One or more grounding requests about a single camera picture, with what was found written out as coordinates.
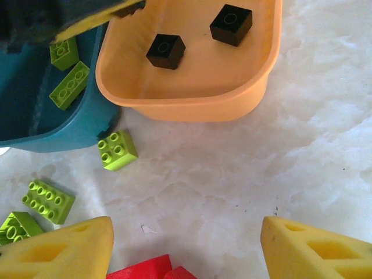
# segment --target teal plastic bin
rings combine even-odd
[[[48,47],[26,46],[19,54],[0,52],[0,147],[55,152],[97,144],[113,130],[119,107],[106,100],[95,81],[95,66],[107,24],[76,37],[80,60],[90,67],[85,92],[64,110],[49,94],[71,68],[52,66]]]

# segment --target plastic container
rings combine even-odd
[[[106,28],[77,36],[80,60],[91,71],[85,93],[65,111],[49,94],[70,69],[61,72],[51,64],[49,47],[27,46],[17,55],[0,53],[0,147],[65,151],[97,144],[111,132],[120,110],[99,92],[94,71]]]
[[[99,54],[96,80],[113,103],[158,120],[237,119],[261,101],[280,47],[282,0],[230,0],[253,11],[239,47],[212,39],[209,25],[226,0],[148,0],[133,16],[113,19]],[[178,69],[146,59],[157,33],[180,35]]]

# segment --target orange plastic bin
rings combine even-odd
[[[225,3],[253,11],[239,47],[212,39]],[[157,120],[227,121],[254,109],[280,47],[282,0],[147,0],[144,10],[108,27],[96,67],[102,94]],[[176,70],[153,67],[146,53],[157,33],[180,35]]]

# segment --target lime green lego brick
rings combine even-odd
[[[98,142],[103,167],[116,171],[138,158],[132,137],[124,131],[112,133]]]
[[[49,95],[61,110],[67,109],[88,84],[89,68],[79,61]]]
[[[74,196],[38,179],[30,183],[28,193],[22,199],[24,205],[57,225],[65,222],[74,201]]]
[[[12,212],[0,227],[0,246],[42,233],[28,212]]]
[[[49,47],[53,66],[64,71],[79,62],[75,37]]]

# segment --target small debris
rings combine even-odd
[[[157,234],[158,233],[158,232],[154,231],[153,229],[151,229],[149,226],[145,226],[145,225],[142,225],[141,229],[144,232],[144,234],[148,234],[148,233]]]

